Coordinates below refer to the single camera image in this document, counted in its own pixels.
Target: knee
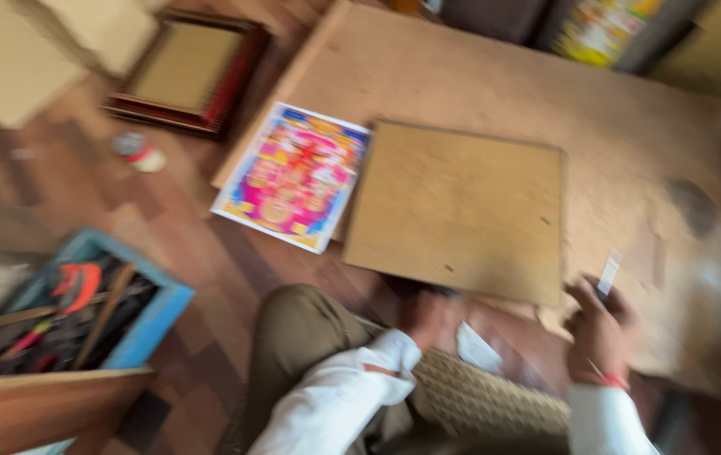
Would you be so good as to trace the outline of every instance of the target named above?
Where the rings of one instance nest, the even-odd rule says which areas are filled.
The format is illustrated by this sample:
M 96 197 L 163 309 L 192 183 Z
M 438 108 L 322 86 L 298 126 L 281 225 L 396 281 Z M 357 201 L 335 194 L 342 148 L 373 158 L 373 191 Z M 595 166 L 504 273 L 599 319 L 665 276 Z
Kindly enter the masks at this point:
M 257 324 L 274 326 L 289 323 L 297 316 L 317 312 L 324 291 L 311 284 L 292 284 L 276 289 L 265 297 Z

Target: man's hand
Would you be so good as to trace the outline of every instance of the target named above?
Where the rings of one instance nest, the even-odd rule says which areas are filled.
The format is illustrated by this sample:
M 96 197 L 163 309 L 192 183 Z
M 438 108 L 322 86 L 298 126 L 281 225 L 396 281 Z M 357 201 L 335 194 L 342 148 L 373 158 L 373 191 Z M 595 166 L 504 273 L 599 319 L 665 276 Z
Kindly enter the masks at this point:
M 397 328 L 425 352 L 436 346 L 442 330 L 453 322 L 453 306 L 446 295 L 420 291 L 415 300 L 406 302 L 400 308 Z
M 627 358 L 641 335 L 639 316 L 615 288 L 602 304 L 597 297 L 598 283 L 596 277 L 586 276 L 566 285 L 565 292 L 582 308 L 565 325 L 574 335 L 574 346 L 568 351 L 568 376 L 586 384 L 600 384 L 607 374 L 627 381 Z

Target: colorful poster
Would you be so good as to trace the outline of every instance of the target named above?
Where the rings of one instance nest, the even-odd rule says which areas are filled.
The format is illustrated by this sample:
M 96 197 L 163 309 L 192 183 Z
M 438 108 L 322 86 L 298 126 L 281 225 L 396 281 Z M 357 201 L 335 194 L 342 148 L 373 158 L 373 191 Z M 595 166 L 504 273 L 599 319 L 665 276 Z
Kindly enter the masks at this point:
M 212 212 L 320 254 L 355 186 L 368 139 L 368 129 L 277 103 Z
M 595 67 L 612 67 L 662 0 L 579 0 L 553 44 L 556 53 Z

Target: white shirt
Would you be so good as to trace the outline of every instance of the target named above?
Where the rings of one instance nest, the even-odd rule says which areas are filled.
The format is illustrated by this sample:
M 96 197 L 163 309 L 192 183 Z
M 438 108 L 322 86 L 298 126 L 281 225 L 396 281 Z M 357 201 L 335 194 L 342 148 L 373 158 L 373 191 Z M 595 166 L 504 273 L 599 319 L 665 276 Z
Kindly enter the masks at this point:
M 410 371 L 422 353 L 408 335 L 391 329 L 370 345 L 319 363 L 273 409 L 249 455 L 343 455 L 383 406 L 414 389 Z M 398 372 L 367 372 L 364 364 Z M 569 446 L 575 455 L 653 455 L 635 405 L 619 388 L 571 385 Z

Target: wooden table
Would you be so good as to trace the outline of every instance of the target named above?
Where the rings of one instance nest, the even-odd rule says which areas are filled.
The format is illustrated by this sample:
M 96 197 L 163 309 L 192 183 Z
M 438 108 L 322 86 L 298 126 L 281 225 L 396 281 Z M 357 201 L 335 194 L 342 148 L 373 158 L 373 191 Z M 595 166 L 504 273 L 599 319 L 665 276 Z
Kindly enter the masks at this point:
M 721 390 L 721 99 L 339 0 L 214 185 L 275 101 L 562 148 L 564 277 L 600 274 L 621 249 L 615 285 L 647 328 L 633 366 Z M 557 331 L 562 317 L 541 314 Z

